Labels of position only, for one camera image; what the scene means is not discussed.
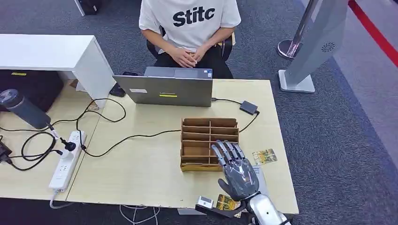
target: white cable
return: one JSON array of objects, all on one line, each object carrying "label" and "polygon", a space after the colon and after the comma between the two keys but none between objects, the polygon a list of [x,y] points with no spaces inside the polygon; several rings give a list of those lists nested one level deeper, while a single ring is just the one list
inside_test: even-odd
[{"label": "white cable", "polygon": [[55,197],[60,193],[60,191],[61,191],[61,190],[58,190],[58,189],[57,189],[57,190],[54,190],[53,197],[52,197],[51,200],[50,200],[50,208],[57,210],[57,209],[61,209],[61,208],[68,207],[68,206],[70,206],[71,204],[73,204],[73,202],[72,202],[72,203],[69,202],[69,203],[67,203],[67,204],[65,204],[65,205],[54,206],[53,203],[54,203]]},{"label": "white cable", "polygon": [[161,211],[160,208],[158,208],[159,210],[156,212],[156,211],[155,211],[155,207],[152,207],[152,209],[153,209],[153,214],[154,214],[153,216],[151,216],[151,217],[149,217],[149,218],[146,218],[146,219],[144,219],[144,220],[138,221],[138,222],[134,222],[134,220],[135,220],[135,218],[136,218],[136,212],[137,212],[137,210],[146,209],[147,207],[144,207],[144,208],[135,208],[135,207],[132,207],[131,209],[134,209],[134,216],[133,216],[133,220],[131,220],[131,219],[129,219],[129,218],[122,212],[122,206],[124,206],[124,207],[126,207],[126,208],[129,208],[129,207],[127,207],[126,205],[119,205],[119,211],[120,211],[120,214],[121,214],[126,220],[128,220],[130,223],[136,225],[136,224],[141,224],[141,223],[143,223],[143,222],[145,222],[145,221],[148,221],[148,220],[150,220],[150,219],[152,219],[152,218],[155,218],[155,220],[156,220],[156,225],[158,225],[158,218],[157,218],[157,215],[158,215],[159,212]]},{"label": "white cable", "polygon": [[128,206],[128,205],[122,205],[122,206],[129,208],[129,209],[134,209],[134,210],[143,210],[143,209],[148,208],[148,206],[142,206],[142,207],[133,207],[133,206]]}]

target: white t-shirt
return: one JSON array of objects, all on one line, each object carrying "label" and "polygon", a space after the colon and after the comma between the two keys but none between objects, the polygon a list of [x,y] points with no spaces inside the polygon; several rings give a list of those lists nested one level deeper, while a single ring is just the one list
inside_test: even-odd
[{"label": "white t-shirt", "polygon": [[160,34],[162,26],[165,40],[193,52],[220,27],[240,21],[236,0],[142,0],[139,15],[140,29]]}]

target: office chair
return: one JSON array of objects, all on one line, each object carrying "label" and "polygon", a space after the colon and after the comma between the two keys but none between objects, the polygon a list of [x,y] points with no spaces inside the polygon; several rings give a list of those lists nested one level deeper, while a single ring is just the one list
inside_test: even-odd
[{"label": "office chair", "polygon": [[[161,30],[162,36],[166,34],[166,31],[162,26],[159,27]],[[227,61],[227,59],[230,57],[231,51],[232,51],[232,35],[227,38],[226,40],[222,41],[219,43],[221,47],[221,56],[224,61]],[[150,41],[146,41],[146,47],[148,48],[149,52],[155,57],[158,58],[158,52],[159,48],[156,47],[154,44],[152,44]]]}]

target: cardboard organizer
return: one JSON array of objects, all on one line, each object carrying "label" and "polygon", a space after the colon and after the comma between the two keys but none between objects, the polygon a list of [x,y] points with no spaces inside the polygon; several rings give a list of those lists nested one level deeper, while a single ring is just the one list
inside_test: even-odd
[{"label": "cardboard organizer", "polygon": [[181,170],[222,171],[210,148],[216,140],[239,143],[237,120],[231,118],[186,118],[181,122]]}]

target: stand base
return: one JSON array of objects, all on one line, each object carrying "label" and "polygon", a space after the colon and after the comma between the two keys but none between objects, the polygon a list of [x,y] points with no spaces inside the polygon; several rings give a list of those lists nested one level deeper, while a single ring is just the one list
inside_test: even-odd
[{"label": "stand base", "polygon": [[308,75],[302,82],[297,84],[296,86],[287,86],[285,79],[285,71],[279,70],[279,84],[281,86],[282,91],[287,92],[302,92],[302,93],[314,93],[315,87],[314,83],[312,83],[311,75]]},{"label": "stand base", "polygon": [[301,46],[303,45],[303,43],[300,42],[300,44],[298,45],[298,48],[296,50],[296,52],[294,53],[294,55],[292,57],[287,55],[287,52],[290,48],[291,42],[293,40],[283,40],[281,42],[279,42],[278,44],[278,54],[280,56],[282,56],[283,58],[287,59],[287,60],[293,60],[296,58],[297,53],[300,51]]}]

